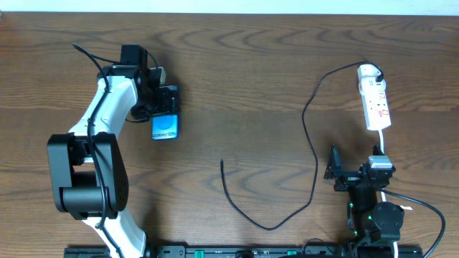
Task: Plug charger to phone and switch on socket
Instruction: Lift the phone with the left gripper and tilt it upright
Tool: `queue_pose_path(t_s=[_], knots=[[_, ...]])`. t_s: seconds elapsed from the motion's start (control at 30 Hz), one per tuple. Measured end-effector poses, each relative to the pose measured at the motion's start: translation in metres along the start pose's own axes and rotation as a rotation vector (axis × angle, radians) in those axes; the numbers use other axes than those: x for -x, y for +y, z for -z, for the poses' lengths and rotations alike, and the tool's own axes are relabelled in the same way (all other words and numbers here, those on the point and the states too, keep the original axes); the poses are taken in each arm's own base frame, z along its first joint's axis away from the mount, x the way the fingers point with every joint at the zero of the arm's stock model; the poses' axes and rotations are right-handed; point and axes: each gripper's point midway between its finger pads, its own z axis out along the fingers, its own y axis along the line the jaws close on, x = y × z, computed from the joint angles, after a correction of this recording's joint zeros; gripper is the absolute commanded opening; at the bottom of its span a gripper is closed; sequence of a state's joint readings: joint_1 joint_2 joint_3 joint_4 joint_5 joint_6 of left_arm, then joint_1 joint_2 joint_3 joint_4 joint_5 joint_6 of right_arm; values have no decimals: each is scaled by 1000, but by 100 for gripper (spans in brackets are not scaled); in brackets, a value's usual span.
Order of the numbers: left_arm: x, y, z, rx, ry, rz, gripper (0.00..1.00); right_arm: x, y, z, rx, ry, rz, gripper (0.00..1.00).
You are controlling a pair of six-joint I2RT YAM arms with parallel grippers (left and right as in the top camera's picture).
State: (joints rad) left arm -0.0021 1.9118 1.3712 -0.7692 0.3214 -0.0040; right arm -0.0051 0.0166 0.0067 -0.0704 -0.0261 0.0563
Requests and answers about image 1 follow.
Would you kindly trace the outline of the blue Galaxy smartphone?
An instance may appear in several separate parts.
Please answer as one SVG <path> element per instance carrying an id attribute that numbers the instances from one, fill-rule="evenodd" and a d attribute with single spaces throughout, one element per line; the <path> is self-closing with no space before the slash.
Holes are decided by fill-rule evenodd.
<path id="1" fill-rule="evenodd" d="M 153 140 L 175 139 L 179 136 L 179 116 L 164 115 L 152 119 L 151 137 Z"/>

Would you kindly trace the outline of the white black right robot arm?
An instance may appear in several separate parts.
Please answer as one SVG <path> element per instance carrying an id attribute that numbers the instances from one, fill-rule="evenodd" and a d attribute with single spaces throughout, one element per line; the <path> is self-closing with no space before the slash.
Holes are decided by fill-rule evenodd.
<path id="1" fill-rule="evenodd" d="M 388 156 L 377 145 L 357 171 L 345 171 L 338 148 L 335 145 L 330 148 L 324 178 L 335 181 L 335 191 L 349 195 L 348 226 L 356 236 L 348 248 L 354 256 L 367 247 L 392 248 L 393 243 L 400 240 L 403 208 L 377 198 L 377 192 L 389 185 L 395 171 Z"/>

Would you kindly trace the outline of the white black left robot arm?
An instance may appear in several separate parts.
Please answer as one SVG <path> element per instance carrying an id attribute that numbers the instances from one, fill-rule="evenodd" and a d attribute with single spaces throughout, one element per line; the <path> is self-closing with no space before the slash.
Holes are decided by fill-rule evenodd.
<path id="1" fill-rule="evenodd" d="M 157 248 L 127 207 L 129 182 L 118 136 L 125 122 L 151 123 L 152 140 L 179 136 L 179 88 L 138 44 L 98 68 L 98 88 L 80 120 L 47 142 L 58 211 L 96 231 L 102 247 L 68 247 L 65 257 L 156 257 Z"/>

